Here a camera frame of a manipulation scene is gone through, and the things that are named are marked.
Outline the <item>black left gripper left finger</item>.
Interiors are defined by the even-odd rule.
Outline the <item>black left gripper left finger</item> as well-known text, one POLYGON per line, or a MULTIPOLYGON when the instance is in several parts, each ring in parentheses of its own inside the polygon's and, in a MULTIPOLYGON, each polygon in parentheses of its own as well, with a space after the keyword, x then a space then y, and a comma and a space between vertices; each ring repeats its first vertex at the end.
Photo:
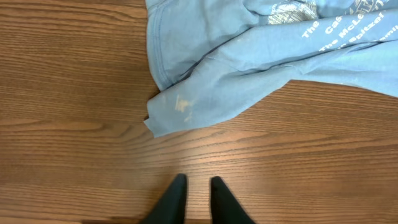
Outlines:
POLYGON ((167 190, 140 224, 184 224, 188 182, 185 174, 175 176, 167 190))

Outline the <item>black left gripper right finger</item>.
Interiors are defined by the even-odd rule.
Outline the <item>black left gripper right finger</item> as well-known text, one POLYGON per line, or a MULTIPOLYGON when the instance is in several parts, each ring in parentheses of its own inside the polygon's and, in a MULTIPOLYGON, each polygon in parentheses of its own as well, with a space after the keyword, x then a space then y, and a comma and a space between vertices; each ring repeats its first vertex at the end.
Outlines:
POLYGON ((212 224, 255 224, 221 177, 210 180, 212 224))

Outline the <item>light blue t-shirt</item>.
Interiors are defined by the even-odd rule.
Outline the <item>light blue t-shirt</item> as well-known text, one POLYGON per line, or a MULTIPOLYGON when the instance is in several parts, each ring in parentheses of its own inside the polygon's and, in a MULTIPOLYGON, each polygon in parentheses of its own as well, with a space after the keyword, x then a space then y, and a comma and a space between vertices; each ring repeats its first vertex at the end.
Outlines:
POLYGON ((397 96, 397 2, 147 0, 159 137, 232 119, 291 80, 397 96))

